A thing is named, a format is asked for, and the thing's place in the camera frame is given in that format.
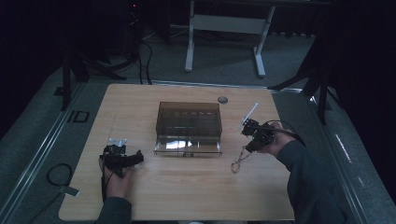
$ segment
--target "person's arm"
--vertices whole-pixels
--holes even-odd
[[[272,124],[282,129],[278,123]],[[338,185],[332,169],[288,134],[275,132],[274,143],[258,150],[270,153],[290,171],[288,194],[296,223],[346,223],[347,214],[338,206]]]
[[[113,174],[105,167],[106,199],[97,224],[131,223],[132,204],[127,200],[132,188],[134,167],[127,168],[123,178]]]
[[[107,198],[103,204],[97,224],[131,223],[132,204],[118,197]]]

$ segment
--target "sleeve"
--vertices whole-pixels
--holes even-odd
[[[338,179],[324,161],[298,141],[286,144],[277,159],[290,171],[288,194],[296,223],[347,223],[338,205]]]
[[[132,204],[122,198],[107,198],[96,224],[131,223]]]

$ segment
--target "white stand leg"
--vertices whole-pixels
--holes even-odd
[[[194,57],[194,1],[190,4],[190,29],[189,29],[189,46],[187,48],[186,65],[184,70],[186,72],[192,71],[192,60]]]
[[[265,77],[264,64],[262,62],[262,46],[264,46],[265,38],[268,35],[268,30],[271,25],[271,20],[274,16],[274,11],[275,11],[275,7],[271,7],[267,19],[265,20],[264,26],[262,27],[259,46],[253,48],[254,58],[256,61],[257,72],[259,77]]]

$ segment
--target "metal stand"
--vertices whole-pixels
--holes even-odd
[[[220,17],[194,14],[194,0],[191,0],[189,45],[187,48],[185,71],[192,71],[192,61],[194,53],[194,30],[209,30],[260,35],[260,43],[257,47],[253,48],[253,54],[255,57],[259,77],[265,77],[264,65],[262,62],[262,47],[264,45],[265,38],[268,35],[268,30],[270,28],[275,8],[276,7],[270,7],[270,11],[266,20]]]

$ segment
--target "dark background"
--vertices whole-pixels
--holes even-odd
[[[338,2],[342,5],[352,1]],[[342,106],[395,201],[396,6],[393,1],[353,2],[357,3],[353,8],[334,8],[330,14],[316,7],[278,8],[271,32],[316,35],[305,64],[320,66],[329,58],[336,59],[331,71],[331,86],[336,89]],[[197,7],[198,12],[205,11],[205,4]],[[51,1],[2,1],[0,137],[22,113],[45,79],[62,65],[62,49],[79,49],[95,60],[106,61],[112,49],[120,48],[108,43],[117,42],[109,39],[124,35],[122,29],[128,19],[123,17],[127,13],[123,6],[125,1],[56,1],[56,4]],[[163,38],[169,40],[170,23],[188,24],[185,7],[189,7],[188,1],[153,0],[147,1],[142,13],[144,21],[161,29]],[[244,16],[242,10],[235,10],[233,5],[218,9],[218,13]],[[254,16],[265,17],[262,10],[253,12],[257,13]],[[98,20],[95,13],[104,15],[100,18],[107,20]]]

